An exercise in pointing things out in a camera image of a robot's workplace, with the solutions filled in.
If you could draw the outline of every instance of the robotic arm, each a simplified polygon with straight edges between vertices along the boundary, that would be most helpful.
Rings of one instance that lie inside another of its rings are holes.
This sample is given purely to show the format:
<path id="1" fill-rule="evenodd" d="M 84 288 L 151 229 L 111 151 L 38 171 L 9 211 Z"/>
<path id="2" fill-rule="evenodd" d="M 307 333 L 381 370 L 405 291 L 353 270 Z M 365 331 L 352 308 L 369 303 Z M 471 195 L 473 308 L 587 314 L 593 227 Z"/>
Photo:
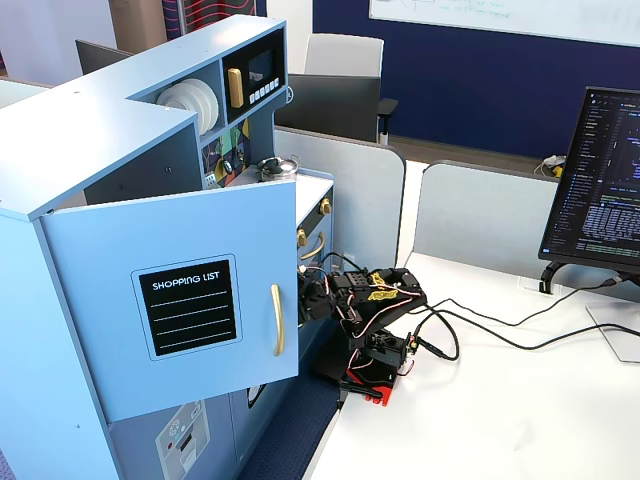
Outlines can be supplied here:
<path id="1" fill-rule="evenodd" d="M 301 269 L 305 279 L 305 269 Z M 416 278 L 404 268 L 327 274 L 301 285 L 300 310 L 308 319 L 331 317 L 340 328 L 321 349 L 313 369 L 338 380 L 343 392 L 363 393 L 387 405 L 407 355 L 418 339 L 386 330 L 427 304 Z"/>

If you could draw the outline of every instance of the sticker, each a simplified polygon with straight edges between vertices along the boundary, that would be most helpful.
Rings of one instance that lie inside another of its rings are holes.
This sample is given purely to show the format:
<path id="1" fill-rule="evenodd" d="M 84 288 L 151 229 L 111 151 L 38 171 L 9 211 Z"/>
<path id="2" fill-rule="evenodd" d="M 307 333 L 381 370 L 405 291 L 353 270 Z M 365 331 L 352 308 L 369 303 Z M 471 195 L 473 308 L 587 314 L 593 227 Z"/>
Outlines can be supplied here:
<path id="1" fill-rule="evenodd" d="M 196 403 L 195 409 L 193 403 L 180 407 L 156 437 L 164 480 L 183 480 L 209 444 L 205 403 Z"/>
<path id="2" fill-rule="evenodd" d="M 231 255 L 132 274 L 152 360 L 241 339 L 234 275 Z"/>

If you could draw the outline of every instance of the black cable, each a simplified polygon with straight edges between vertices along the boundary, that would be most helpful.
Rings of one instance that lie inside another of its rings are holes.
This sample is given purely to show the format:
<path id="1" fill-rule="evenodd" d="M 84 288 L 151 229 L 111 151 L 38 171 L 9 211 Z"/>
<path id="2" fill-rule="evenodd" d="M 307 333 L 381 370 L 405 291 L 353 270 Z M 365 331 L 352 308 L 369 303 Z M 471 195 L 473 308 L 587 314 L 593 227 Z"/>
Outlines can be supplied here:
<path id="1" fill-rule="evenodd" d="M 425 308 L 428 310 L 432 310 L 431 307 L 429 306 L 426 306 Z M 456 348 L 455 354 L 453 356 L 447 355 L 438 347 L 436 347 L 434 344 L 427 342 L 426 340 L 424 340 L 418 335 L 420 333 L 420 329 L 422 328 L 422 325 L 424 325 L 424 323 L 434 315 L 438 317 L 438 319 L 444 324 L 445 327 L 447 327 L 447 330 L 449 330 L 449 332 L 451 333 L 451 336 L 453 337 L 453 343 Z M 422 322 L 420 322 L 420 324 L 416 327 L 413 333 L 413 336 L 418 342 L 418 345 L 423 347 L 425 350 L 428 350 L 429 352 L 433 353 L 436 357 L 442 358 L 443 360 L 448 360 L 450 362 L 455 362 L 460 358 L 460 342 L 458 341 L 458 335 L 456 334 L 456 331 L 453 329 L 451 324 L 447 322 L 447 320 L 437 310 L 432 310 L 432 313 L 429 314 L 427 318 L 422 320 Z"/>
<path id="2" fill-rule="evenodd" d="M 352 262 L 351 260 L 349 260 L 347 257 L 345 257 L 344 255 L 342 255 L 341 253 L 337 253 L 337 252 L 329 252 L 327 253 L 324 258 L 322 260 L 320 260 L 320 265 L 324 265 L 324 262 L 327 258 L 329 257 L 338 257 L 341 258 L 342 260 L 344 260 L 345 262 L 347 262 L 348 264 L 350 264 L 352 267 L 354 267 L 356 270 L 358 270 L 360 273 L 364 273 L 366 274 L 366 270 L 359 267 L 355 262 Z"/>
<path id="3" fill-rule="evenodd" d="M 628 333 L 630 335 L 634 335 L 636 337 L 640 337 L 640 332 L 637 331 L 637 330 L 632 330 L 630 328 L 624 327 L 622 325 L 618 325 L 616 323 L 601 323 L 600 325 L 592 325 L 591 327 L 586 327 L 586 328 L 582 328 L 580 330 L 575 330 L 573 332 L 565 333 L 564 335 L 560 335 L 558 337 L 552 338 L 551 340 L 547 340 L 546 342 L 543 342 L 543 343 L 541 343 L 539 345 L 527 346 L 527 345 L 517 344 L 517 343 L 509 340 L 508 338 L 505 338 L 502 335 L 500 335 L 500 334 L 488 329 L 484 325 L 480 325 L 479 323 L 476 323 L 473 320 L 465 318 L 462 315 L 459 315 L 459 314 L 457 314 L 455 312 L 451 312 L 449 310 L 436 310 L 436 311 L 432 312 L 431 314 L 429 314 L 429 316 L 427 316 L 427 318 L 425 320 L 423 320 L 422 323 L 424 323 L 426 320 L 428 320 L 429 317 L 433 316 L 436 312 L 437 313 L 441 313 L 441 314 L 445 313 L 445 314 L 453 315 L 454 317 L 459 318 L 462 321 L 470 323 L 471 325 L 473 325 L 475 327 L 478 327 L 481 330 L 484 330 L 488 334 L 493 335 L 494 337 L 502 340 L 503 342 L 508 343 L 512 347 L 516 347 L 516 348 L 519 348 L 520 350 L 527 350 L 527 351 L 539 350 L 539 349 L 544 348 L 544 347 L 546 347 L 548 345 L 551 345 L 552 343 L 556 343 L 556 342 L 559 342 L 559 341 L 564 340 L 566 338 L 573 337 L 573 336 L 576 336 L 576 335 L 580 335 L 582 333 L 589 332 L 591 330 L 600 329 L 600 328 L 615 328 L 616 330 L 620 330 L 620 331 L 622 331 L 624 333 Z"/>
<path id="4" fill-rule="evenodd" d="M 517 323 L 505 322 L 504 320 L 500 320 L 499 318 L 495 318 L 495 317 L 491 317 L 489 315 L 484 315 L 482 313 L 478 313 L 478 312 L 476 312 L 475 310 L 472 310 L 469 307 L 465 307 L 464 305 L 459 304 L 453 298 L 447 298 L 446 300 L 442 300 L 441 302 L 438 302 L 433 307 L 427 306 L 427 307 L 424 308 L 424 310 L 420 310 L 418 312 L 411 312 L 411 315 L 418 315 L 420 313 L 425 313 L 425 312 L 427 312 L 429 310 L 433 311 L 433 309 L 438 308 L 440 305 L 442 305 L 442 304 L 444 304 L 446 302 L 451 302 L 454 305 L 456 305 L 458 308 L 462 308 L 463 310 L 471 312 L 471 313 L 473 313 L 474 315 L 476 315 L 478 317 L 486 318 L 487 320 L 492 320 L 494 322 L 498 322 L 498 323 L 500 323 L 502 325 L 505 325 L 507 327 L 519 327 L 520 325 L 522 325 L 523 323 L 527 322 L 528 320 L 531 320 L 533 317 L 537 317 L 538 315 L 542 315 L 543 313 L 547 313 L 549 310 L 555 308 L 560 302 L 564 302 L 565 300 L 567 300 L 568 298 L 571 298 L 573 295 L 575 295 L 578 292 L 586 292 L 586 291 L 590 291 L 590 290 L 598 290 L 600 288 L 613 287 L 614 285 L 617 285 L 618 283 L 626 282 L 630 278 L 631 278 L 631 275 L 629 275 L 629 274 L 620 274 L 618 277 L 613 277 L 613 278 L 609 278 L 609 279 L 605 280 L 600 285 L 593 286 L 593 287 L 578 288 L 578 289 L 574 290 L 573 292 L 565 295 L 564 297 L 559 298 L 551 306 L 549 306 L 549 307 L 547 307 L 547 308 L 545 308 L 543 310 L 540 310 L 538 312 L 532 313 L 531 315 L 529 315 L 528 317 L 523 318 L 522 320 L 520 320 Z"/>

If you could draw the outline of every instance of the cabinet door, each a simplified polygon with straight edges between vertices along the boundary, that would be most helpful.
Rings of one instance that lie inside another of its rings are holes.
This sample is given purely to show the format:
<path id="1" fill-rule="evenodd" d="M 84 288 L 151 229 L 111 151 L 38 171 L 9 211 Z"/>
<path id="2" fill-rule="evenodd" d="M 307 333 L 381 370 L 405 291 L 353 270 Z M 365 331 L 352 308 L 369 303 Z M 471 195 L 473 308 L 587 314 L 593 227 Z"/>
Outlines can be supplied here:
<path id="1" fill-rule="evenodd" d="M 295 184 L 43 218 L 109 421 L 298 371 Z"/>

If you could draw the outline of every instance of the black chalkboard label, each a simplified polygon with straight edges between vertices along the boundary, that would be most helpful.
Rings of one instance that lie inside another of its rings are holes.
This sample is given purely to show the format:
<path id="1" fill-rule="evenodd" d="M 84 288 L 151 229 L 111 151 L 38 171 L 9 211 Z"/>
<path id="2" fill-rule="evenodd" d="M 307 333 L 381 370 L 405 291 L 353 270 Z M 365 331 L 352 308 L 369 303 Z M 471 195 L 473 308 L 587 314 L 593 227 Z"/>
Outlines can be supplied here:
<path id="1" fill-rule="evenodd" d="M 157 357 L 237 337 L 229 260 L 138 277 Z"/>

